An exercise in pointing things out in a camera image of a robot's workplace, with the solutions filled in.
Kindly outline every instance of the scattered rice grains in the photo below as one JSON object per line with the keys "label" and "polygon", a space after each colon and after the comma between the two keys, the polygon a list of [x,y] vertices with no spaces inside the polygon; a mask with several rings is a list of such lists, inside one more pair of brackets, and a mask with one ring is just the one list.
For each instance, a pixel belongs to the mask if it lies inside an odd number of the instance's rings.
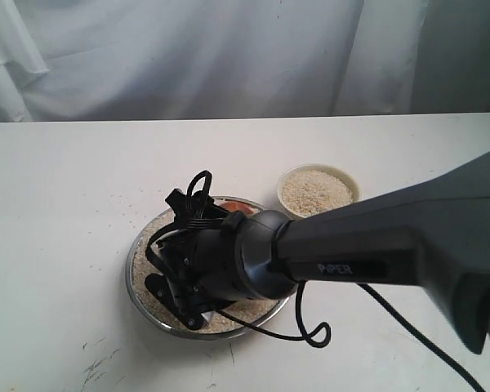
{"label": "scattered rice grains", "polygon": [[282,198],[291,211],[305,218],[353,201],[350,189],[341,180],[318,170],[292,173],[283,185]]}
{"label": "scattered rice grains", "polygon": [[[138,248],[132,260],[132,288],[136,294],[136,297],[140,303],[159,321],[166,325],[179,329],[182,331],[188,331],[192,333],[220,333],[233,331],[240,328],[241,325],[228,320],[227,318],[214,314],[211,322],[197,330],[191,331],[184,326],[176,317],[174,317],[145,287],[145,278],[149,274],[156,274],[159,271],[150,264],[145,258],[145,244],[149,241],[151,235],[156,231],[172,222],[174,219],[174,213],[172,211],[167,214],[157,217],[144,227],[143,235],[141,237]],[[277,301],[237,301],[229,306],[225,311],[232,314],[234,317],[242,319],[248,323],[252,323],[259,319],[264,314],[268,313],[278,302]]]}

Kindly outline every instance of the white backdrop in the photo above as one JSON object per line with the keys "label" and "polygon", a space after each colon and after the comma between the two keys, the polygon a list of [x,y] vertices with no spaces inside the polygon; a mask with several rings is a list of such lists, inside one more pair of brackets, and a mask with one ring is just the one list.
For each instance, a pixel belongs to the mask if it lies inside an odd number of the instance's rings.
{"label": "white backdrop", "polygon": [[490,110],[490,0],[0,0],[0,121]]}

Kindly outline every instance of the white bowl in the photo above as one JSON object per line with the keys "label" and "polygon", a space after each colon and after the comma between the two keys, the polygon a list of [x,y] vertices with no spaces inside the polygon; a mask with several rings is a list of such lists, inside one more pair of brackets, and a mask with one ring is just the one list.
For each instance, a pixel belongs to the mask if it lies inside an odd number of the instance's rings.
{"label": "white bowl", "polygon": [[340,180],[343,184],[346,185],[346,187],[350,190],[352,193],[352,203],[356,203],[359,201],[360,193],[359,193],[359,188],[354,179],[346,174],[344,171],[340,169],[336,169],[335,167],[332,166],[327,166],[327,165],[320,165],[320,164],[306,164],[306,165],[301,165],[292,168],[291,170],[285,172],[281,177],[279,177],[278,180],[278,200],[285,208],[288,213],[295,219],[303,219],[304,216],[301,216],[291,210],[287,204],[283,201],[282,197],[282,191],[283,191],[283,186],[285,185],[285,182],[287,181],[287,178],[297,172],[307,172],[310,170],[317,170],[319,172],[325,172],[327,174],[330,174],[332,176],[335,176],[338,180]]}

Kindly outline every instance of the small bowl of rice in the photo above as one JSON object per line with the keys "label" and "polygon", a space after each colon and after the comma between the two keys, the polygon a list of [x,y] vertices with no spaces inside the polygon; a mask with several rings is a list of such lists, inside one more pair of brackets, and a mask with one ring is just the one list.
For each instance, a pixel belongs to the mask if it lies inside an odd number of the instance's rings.
{"label": "small bowl of rice", "polygon": [[278,200],[292,217],[303,219],[359,201],[359,189],[344,171],[307,164],[279,178]]}

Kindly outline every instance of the black cable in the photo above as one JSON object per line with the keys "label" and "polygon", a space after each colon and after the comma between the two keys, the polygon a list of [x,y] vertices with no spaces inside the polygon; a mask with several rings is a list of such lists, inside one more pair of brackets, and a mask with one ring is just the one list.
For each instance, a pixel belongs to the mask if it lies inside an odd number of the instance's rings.
{"label": "black cable", "polygon": [[450,368],[456,371],[472,388],[477,392],[485,392],[484,388],[468,373],[455,359],[441,350],[434,342],[429,340],[425,335],[419,332],[413,325],[411,325],[394,307],[387,302],[385,298],[381,296],[379,292],[368,286],[366,283],[358,284],[365,292],[367,292],[372,298],[374,298],[387,312],[390,313],[403,328],[410,332],[420,343],[422,343],[427,349],[436,354],[441,360],[443,360]]}
{"label": "black cable", "polygon": [[[275,337],[276,339],[281,339],[283,341],[306,341],[312,347],[321,349],[326,347],[331,339],[332,339],[332,329],[328,323],[322,322],[320,323],[311,333],[308,333],[305,329],[305,325],[303,324],[303,318],[301,316],[301,300],[303,299],[303,291],[305,290],[306,282],[301,282],[297,287],[296,292],[296,324],[298,329],[300,330],[301,336],[289,336],[282,335],[276,332],[269,331],[262,327],[258,327],[257,325],[247,323],[239,318],[236,318],[223,310],[217,310],[218,314],[221,314],[223,317],[228,318],[230,321],[234,321],[235,323],[241,324],[244,327],[250,328],[253,331],[263,333],[264,335]],[[321,331],[325,331],[325,337],[321,341],[315,341],[313,339],[314,336],[319,334]]]}

